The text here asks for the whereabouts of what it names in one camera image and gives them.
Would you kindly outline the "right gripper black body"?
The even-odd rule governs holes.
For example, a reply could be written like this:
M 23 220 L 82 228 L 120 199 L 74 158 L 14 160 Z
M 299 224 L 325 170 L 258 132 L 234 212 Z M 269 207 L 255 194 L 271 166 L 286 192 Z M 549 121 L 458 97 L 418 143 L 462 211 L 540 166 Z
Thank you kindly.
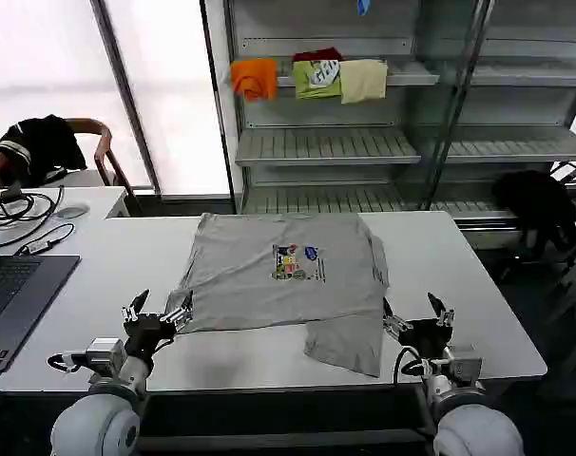
M 408 320 L 398 342 L 415 349 L 420 357 L 442 357 L 451 338 L 452 326 L 439 325 L 437 319 L 425 318 Z

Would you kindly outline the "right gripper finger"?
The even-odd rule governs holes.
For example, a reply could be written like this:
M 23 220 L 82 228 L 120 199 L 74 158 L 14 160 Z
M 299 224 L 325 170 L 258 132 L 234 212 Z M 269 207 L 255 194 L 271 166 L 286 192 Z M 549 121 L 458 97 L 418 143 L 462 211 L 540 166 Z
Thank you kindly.
M 432 309 L 436 315 L 436 325 L 451 328 L 454 320 L 454 310 L 448 309 L 444 302 L 432 293 L 427 293 Z
M 383 298 L 383 328 L 394 340 L 398 340 L 400 335 L 408 329 L 408 323 L 394 314 L 386 297 Z

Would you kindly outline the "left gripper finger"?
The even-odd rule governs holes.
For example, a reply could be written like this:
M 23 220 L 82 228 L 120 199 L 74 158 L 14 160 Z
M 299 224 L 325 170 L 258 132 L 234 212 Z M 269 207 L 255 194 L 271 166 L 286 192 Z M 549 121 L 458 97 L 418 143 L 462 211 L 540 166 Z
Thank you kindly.
M 188 291 L 180 306 L 175 310 L 164 314 L 161 322 L 175 333 L 180 333 L 193 318 L 193 292 Z
M 143 308 L 149 295 L 149 290 L 146 289 L 140 294 L 137 294 L 128 306 L 122 307 L 122 316 L 124 323 L 136 322 L 138 320 L 141 309 Z

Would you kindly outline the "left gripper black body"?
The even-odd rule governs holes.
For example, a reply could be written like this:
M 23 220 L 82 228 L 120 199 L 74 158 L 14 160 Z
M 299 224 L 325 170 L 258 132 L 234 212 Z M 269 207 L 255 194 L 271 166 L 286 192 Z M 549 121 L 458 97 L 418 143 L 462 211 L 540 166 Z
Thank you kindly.
M 160 343 L 172 340 L 177 332 L 173 322 L 153 313 L 139 314 L 135 320 L 127 320 L 124 329 L 128 356 L 153 356 Z

